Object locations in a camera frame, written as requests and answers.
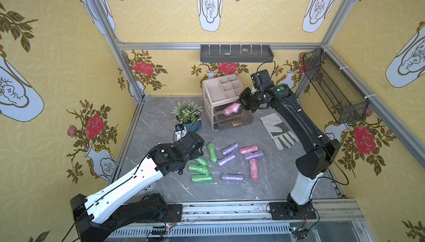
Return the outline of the transparent top drawer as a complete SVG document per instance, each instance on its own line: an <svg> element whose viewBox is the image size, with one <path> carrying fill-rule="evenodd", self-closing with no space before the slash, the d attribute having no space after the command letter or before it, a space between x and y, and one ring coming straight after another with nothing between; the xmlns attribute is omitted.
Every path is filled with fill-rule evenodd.
<svg viewBox="0 0 425 242"><path fill-rule="evenodd" d="M239 109L237 112L225 115L224 110L232 105L234 105L234 103L228 103L214 108L213 130L224 131L247 126L253 123L252 113L244 109Z"/></svg>

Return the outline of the pink roll diagonal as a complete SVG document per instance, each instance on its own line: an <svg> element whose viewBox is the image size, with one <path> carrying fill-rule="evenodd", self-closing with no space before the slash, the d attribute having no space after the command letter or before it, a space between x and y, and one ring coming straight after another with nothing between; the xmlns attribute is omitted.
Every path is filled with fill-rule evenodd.
<svg viewBox="0 0 425 242"><path fill-rule="evenodd" d="M233 103L229 106L229 112L231 114L235 114L239 111L241 104L239 103Z"/></svg>

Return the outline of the beige drawer organizer cabinet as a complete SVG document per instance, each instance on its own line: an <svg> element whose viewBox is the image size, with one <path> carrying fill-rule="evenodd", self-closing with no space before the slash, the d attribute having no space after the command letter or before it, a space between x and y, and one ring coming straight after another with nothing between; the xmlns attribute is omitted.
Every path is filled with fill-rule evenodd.
<svg viewBox="0 0 425 242"><path fill-rule="evenodd" d="M237 75L230 74L203 81L202 89L205 114L213 130L214 108L228 103L236 103L243 91L243 86Z"/></svg>

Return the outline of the pink roll vertical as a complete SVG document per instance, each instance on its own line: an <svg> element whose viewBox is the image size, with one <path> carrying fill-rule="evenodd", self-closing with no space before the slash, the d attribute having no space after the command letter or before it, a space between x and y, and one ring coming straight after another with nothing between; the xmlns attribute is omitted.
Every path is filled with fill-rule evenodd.
<svg viewBox="0 0 425 242"><path fill-rule="evenodd" d="M249 161L249 164L250 164L250 178L253 181L257 181L259 179L258 161L256 159L251 159Z"/></svg>

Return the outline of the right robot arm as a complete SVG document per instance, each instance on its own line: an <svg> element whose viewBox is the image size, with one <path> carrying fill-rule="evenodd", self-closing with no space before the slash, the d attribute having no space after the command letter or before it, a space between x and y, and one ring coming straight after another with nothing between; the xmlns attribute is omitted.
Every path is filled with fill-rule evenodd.
<svg viewBox="0 0 425 242"><path fill-rule="evenodd" d="M289 124L305 150L305 155L296 159L298 176L287 198L287 210L294 215L310 211L317 181L334 162L341 144L320 131L302 110L291 88L274 85L267 70L252 74L251 80L255 89L246 88L240 94L242 108L255 112L262 104L270 106Z"/></svg>

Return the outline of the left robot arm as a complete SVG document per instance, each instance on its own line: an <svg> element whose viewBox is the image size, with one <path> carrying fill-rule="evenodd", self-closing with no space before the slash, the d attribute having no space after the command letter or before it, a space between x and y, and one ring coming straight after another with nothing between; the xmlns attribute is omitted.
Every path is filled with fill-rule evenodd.
<svg viewBox="0 0 425 242"><path fill-rule="evenodd" d="M81 242L103 242L117 229L135 222L160 221L168 212L160 194L152 194L139 202L129 199L171 172L183 173L190 160L203 155L205 141L188 132L175 143L159 143L131 171L104 189L85 196L78 194L70 201L74 228Z"/></svg>

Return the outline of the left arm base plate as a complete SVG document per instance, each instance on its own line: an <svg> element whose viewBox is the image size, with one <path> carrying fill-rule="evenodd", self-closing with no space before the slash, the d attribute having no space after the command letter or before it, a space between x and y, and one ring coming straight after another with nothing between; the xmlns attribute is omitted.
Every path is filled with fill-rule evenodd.
<svg viewBox="0 0 425 242"><path fill-rule="evenodd" d="M167 209L160 212L156 217L136 221L136 223L179 223L182 220L183 205L182 204L167 204Z"/></svg>

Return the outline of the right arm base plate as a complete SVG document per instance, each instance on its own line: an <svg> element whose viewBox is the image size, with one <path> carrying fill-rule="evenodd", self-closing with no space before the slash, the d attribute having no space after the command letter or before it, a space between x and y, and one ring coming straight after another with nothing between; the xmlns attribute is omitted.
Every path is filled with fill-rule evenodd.
<svg viewBox="0 0 425 242"><path fill-rule="evenodd" d="M312 201L304 205L298 205L295 201L271 202L269 204L269 213L274 221L279 220L314 220L317 214L314 210Z"/></svg>

